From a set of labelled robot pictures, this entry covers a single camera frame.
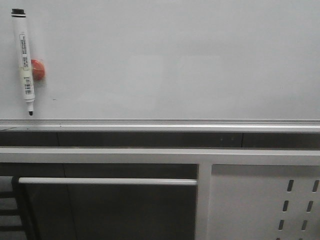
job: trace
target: whiteboard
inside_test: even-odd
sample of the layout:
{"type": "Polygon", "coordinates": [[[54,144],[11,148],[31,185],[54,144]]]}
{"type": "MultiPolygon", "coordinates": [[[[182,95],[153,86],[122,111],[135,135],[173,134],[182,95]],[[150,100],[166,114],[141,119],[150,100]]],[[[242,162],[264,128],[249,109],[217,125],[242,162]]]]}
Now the whiteboard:
{"type": "Polygon", "coordinates": [[[0,0],[0,120],[320,120],[318,0],[0,0]],[[44,62],[21,96],[11,9],[44,62]]]}

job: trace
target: barcode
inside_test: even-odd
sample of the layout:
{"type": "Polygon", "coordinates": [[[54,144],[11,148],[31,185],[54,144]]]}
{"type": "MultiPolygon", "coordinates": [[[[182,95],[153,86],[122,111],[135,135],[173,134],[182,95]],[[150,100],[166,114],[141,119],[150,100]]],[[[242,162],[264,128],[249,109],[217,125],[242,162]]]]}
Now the barcode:
{"type": "Polygon", "coordinates": [[[26,56],[22,57],[22,61],[23,61],[23,67],[24,68],[27,68],[29,65],[28,65],[28,58],[26,56]]]}
{"type": "Polygon", "coordinates": [[[26,36],[25,35],[20,35],[20,44],[21,44],[22,54],[27,54],[26,36]]]}
{"type": "Polygon", "coordinates": [[[31,89],[31,77],[25,77],[25,94],[32,94],[32,89],[31,89]]]}

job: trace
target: gray metal panel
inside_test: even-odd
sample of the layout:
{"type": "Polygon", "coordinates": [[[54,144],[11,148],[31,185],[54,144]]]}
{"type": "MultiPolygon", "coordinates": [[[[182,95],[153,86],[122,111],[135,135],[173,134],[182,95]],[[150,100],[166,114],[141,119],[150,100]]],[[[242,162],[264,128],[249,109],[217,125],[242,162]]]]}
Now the gray metal panel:
{"type": "Polygon", "coordinates": [[[0,198],[0,210],[9,209],[14,210],[17,209],[17,202],[14,198],[0,198]]]}
{"type": "Polygon", "coordinates": [[[37,229],[43,240],[77,240],[66,185],[26,185],[37,229]]]}
{"type": "Polygon", "coordinates": [[[230,132],[59,132],[60,147],[240,148],[230,132]]]}
{"type": "Polygon", "coordinates": [[[4,175],[3,170],[0,170],[0,192],[12,192],[12,176],[4,175]]]}
{"type": "Polygon", "coordinates": [[[320,119],[316,0],[2,0],[0,119],[31,119],[18,7],[47,70],[33,119],[320,119]]]}
{"type": "Polygon", "coordinates": [[[5,132],[0,131],[0,146],[58,147],[55,132],[5,132]]]}
{"type": "Polygon", "coordinates": [[[24,231],[14,231],[14,232],[0,232],[1,240],[27,240],[26,234],[24,231]]]}
{"type": "Polygon", "coordinates": [[[69,185],[78,240],[194,240],[195,186],[69,185]]]}
{"type": "Polygon", "coordinates": [[[0,226],[21,226],[20,216],[0,216],[0,226]]]}
{"type": "Polygon", "coordinates": [[[319,166],[213,165],[208,239],[318,239],[320,195],[313,187],[319,177],[319,166]],[[294,182],[288,192],[290,180],[294,182]],[[314,201],[311,212],[309,201],[314,201]]]}
{"type": "Polygon", "coordinates": [[[320,134],[244,133],[243,148],[319,149],[320,134]]]}

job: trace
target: white horizontal bar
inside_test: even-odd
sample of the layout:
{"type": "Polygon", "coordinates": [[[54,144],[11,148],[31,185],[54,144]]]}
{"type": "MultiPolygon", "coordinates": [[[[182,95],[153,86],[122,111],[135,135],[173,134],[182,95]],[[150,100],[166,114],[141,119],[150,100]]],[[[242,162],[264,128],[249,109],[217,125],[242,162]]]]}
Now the white horizontal bar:
{"type": "Polygon", "coordinates": [[[0,119],[0,131],[161,131],[320,133],[319,120],[0,119]]]}
{"type": "Polygon", "coordinates": [[[20,177],[20,184],[96,184],[96,185],[185,185],[195,186],[195,179],[170,178],[73,178],[73,177],[20,177]]]}

